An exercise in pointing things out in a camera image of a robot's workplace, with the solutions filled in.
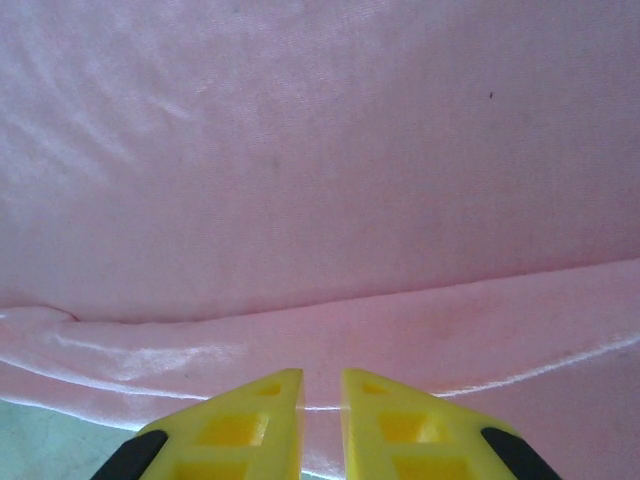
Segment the pink fabric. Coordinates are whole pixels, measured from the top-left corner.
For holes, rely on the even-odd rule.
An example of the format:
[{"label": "pink fabric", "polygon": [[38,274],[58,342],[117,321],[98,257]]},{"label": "pink fabric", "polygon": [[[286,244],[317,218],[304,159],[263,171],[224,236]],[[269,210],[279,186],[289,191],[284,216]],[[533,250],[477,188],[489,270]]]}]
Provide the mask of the pink fabric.
[{"label": "pink fabric", "polygon": [[640,3],[23,0],[0,31],[3,398],[134,428],[286,366],[333,408],[362,366],[517,411],[518,375],[637,360]]},{"label": "pink fabric", "polygon": [[[622,349],[632,352],[638,367],[639,290],[640,260],[635,260],[191,324],[78,322],[51,309],[6,309],[0,336],[7,380],[2,396],[137,429],[258,376],[302,367],[311,416],[306,469],[335,475],[341,471],[342,450],[336,446],[339,422],[331,411],[340,404],[342,368],[358,366],[456,396],[500,392],[574,364],[588,373],[591,359]],[[629,377],[628,369],[615,370],[615,361],[609,365],[591,380],[605,385]],[[561,392],[564,381],[554,378],[567,375],[571,372],[541,385]],[[637,393],[630,385],[619,396],[630,402]],[[606,405],[607,390],[584,394],[598,401],[585,405],[581,392],[575,392],[570,403],[581,408],[572,412],[570,436],[581,431],[581,417],[588,413],[595,417],[589,424],[593,435],[602,427],[603,442],[628,448],[626,442],[633,440],[628,431],[621,434],[607,424],[616,410]],[[501,394],[488,398],[501,416]],[[504,402],[513,412],[509,394]],[[523,404],[524,419],[530,418],[531,402]],[[537,405],[549,416],[541,425],[567,423],[566,403],[558,402]],[[602,409],[608,416],[599,416]],[[637,425],[635,414],[628,414]],[[561,430],[541,427],[531,433],[550,435],[554,445],[561,443],[557,437],[567,438]],[[577,473],[586,468],[575,462],[559,465],[571,474],[568,478],[582,478]],[[638,458],[620,468],[632,466],[640,467]]]}]

